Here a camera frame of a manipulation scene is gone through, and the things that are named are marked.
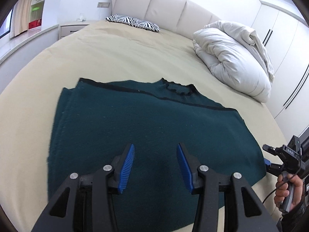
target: black cable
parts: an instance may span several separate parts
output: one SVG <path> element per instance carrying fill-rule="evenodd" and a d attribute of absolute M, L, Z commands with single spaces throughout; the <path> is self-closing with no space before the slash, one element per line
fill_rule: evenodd
<path fill-rule="evenodd" d="M 264 202 L 268 199 L 268 197 L 270 197 L 277 189 L 279 189 L 279 188 L 282 187 L 284 184 L 286 184 L 286 183 L 289 182 L 291 179 L 293 179 L 294 176 L 296 176 L 296 175 L 299 173 L 299 171 L 300 171 L 300 167 L 298 168 L 297 172 L 296 172 L 290 179 L 284 181 L 280 186 L 277 186 L 273 191 L 271 191 L 270 194 L 269 194 L 268 196 L 266 196 L 266 198 L 263 200 L 262 203 L 264 204 Z"/>

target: folded comforter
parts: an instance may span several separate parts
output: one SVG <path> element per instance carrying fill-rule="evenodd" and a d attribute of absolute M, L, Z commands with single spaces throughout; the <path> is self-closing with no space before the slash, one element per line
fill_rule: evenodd
<path fill-rule="evenodd" d="M 196 54 L 222 83 L 267 102 L 274 70 L 254 29 L 217 21 L 195 32 L 193 44 Z"/>

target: shelf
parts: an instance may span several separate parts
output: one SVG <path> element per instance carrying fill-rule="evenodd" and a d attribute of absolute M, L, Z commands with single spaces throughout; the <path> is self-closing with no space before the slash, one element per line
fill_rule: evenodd
<path fill-rule="evenodd" d="M 37 5 L 37 4 L 39 4 L 39 3 L 43 3 L 44 1 L 45 1 L 45 0 L 37 1 L 37 2 L 35 2 L 35 3 L 32 3 L 31 6 Z"/>

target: human hand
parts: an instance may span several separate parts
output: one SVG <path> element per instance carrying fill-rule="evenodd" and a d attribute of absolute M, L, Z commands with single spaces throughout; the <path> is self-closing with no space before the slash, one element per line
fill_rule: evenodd
<path fill-rule="evenodd" d="M 293 175 L 292 174 L 288 174 L 288 179 L 290 179 Z M 278 179 L 277 179 L 277 183 L 276 183 L 276 187 L 280 186 L 283 183 L 283 176 L 282 174 L 279 175 Z M 301 199 L 302 199 L 302 179 L 299 178 L 297 175 L 295 175 L 291 180 L 291 183 L 293 183 L 295 185 L 295 189 L 294 189 L 294 195 L 293 195 L 293 200 L 291 203 L 291 208 L 290 211 L 295 208 L 295 206 L 297 206 Z M 287 190 L 288 188 L 288 183 L 283 184 L 281 187 L 279 187 L 276 190 L 276 196 L 274 198 L 275 201 L 275 205 L 279 208 L 279 206 L 282 204 L 282 202 L 284 201 L 284 198 L 287 197 L 289 195 L 289 191 Z"/>

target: curtain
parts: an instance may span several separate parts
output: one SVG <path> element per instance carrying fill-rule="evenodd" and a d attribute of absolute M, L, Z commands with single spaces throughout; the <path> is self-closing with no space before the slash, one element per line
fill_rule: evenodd
<path fill-rule="evenodd" d="M 28 30 L 31 0 L 18 0 L 13 8 L 10 38 Z"/>

